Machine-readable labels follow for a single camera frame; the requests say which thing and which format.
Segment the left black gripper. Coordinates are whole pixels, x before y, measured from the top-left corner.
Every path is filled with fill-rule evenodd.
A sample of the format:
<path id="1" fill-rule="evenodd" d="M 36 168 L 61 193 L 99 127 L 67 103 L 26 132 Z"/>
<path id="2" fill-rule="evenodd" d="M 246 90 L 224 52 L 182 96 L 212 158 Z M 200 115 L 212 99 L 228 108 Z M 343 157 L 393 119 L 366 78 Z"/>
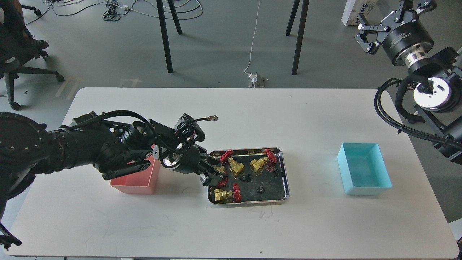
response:
<path id="1" fill-rule="evenodd" d="M 161 164 L 167 169 L 185 174 L 199 174 L 203 186 L 212 186 L 212 181 L 218 179 L 218 172 L 215 170 L 220 170 L 223 166 L 219 159 L 207 154 L 203 147 L 196 145 L 191 146 L 186 153 L 180 155 L 174 161 L 175 164 L 166 165 L 164 159 L 170 159 L 170 157 L 166 155 L 161 158 Z"/>

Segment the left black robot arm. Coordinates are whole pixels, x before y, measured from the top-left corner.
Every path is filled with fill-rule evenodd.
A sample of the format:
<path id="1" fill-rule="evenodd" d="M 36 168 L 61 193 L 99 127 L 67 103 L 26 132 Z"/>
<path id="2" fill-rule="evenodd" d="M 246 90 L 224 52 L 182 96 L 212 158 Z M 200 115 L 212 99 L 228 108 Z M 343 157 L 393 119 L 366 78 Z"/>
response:
<path id="1" fill-rule="evenodd" d="M 8 200 L 21 194 L 37 174 L 49 174 L 92 165 L 103 179 L 112 180 L 146 170 L 149 158 L 164 168 L 196 173 L 204 186 L 216 186 L 228 178 L 196 142 L 205 139 L 198 120 L 183 114 L 174 128 L 146 120 L 128 110 L 73 119 L 69 126 L 47 131 L 16 113 L 0 115 L 1 214 Z"/>

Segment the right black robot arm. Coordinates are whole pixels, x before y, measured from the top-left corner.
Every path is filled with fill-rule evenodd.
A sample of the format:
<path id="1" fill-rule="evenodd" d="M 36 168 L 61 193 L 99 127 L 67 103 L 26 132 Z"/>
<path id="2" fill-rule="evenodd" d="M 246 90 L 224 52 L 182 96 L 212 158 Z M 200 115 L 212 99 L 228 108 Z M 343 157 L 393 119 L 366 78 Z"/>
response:
<path id="1" fill-rule="evenodd" d="M 358 14 L 359 32 L 356 40 L 366 53 L 375 54 L 383 47 L 394 66 L 407 66 L 409 75 L 386 81 L 374 97 L 377 114 L 398 132 L 422 140 L 429 140 L 450 161 L 462 161 L 462 124 L 457 118 L 449 125 L 439 121 L 434 113 L 452 112 L 461 105 L 461 59 L 452 47 L 429 57 L 434 41 L 419 21 L 422 13 L 434 10 L 434 0 L 421 0 L 413 9 L 413 1 L 401 0 L 396 8 L 379 25 L 370 25 Z M 386 113 L 381 104 L 382 93 L 397 85 L 395 108 L 409 123 L 427 123 L 434 134 L 416 130 L 398 123 Z"/>

